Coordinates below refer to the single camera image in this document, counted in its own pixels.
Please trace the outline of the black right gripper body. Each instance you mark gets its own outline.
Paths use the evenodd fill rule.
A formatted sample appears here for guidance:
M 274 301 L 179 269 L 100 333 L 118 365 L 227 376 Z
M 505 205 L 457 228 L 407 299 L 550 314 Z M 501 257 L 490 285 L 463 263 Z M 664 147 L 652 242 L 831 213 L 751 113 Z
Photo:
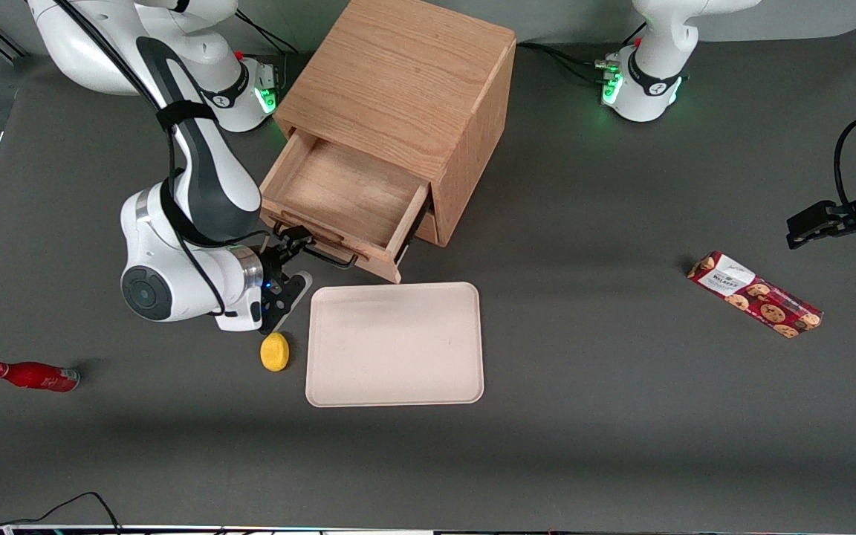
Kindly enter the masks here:
M 275 244 L 282 241 L 282 238 L 276 240 Z M 283 271 L 283 267 L 287 263 L 272 262 L 272 247 L 275 244 L 270 244 L 269 238 L 262 239 L 259 244 L 259 261 L 262 264 L 262 280 L 261 283 L 261 299 L 262 300 L 295 300 L 296 287 L 292 285 L 295 279 L 289 277 Z

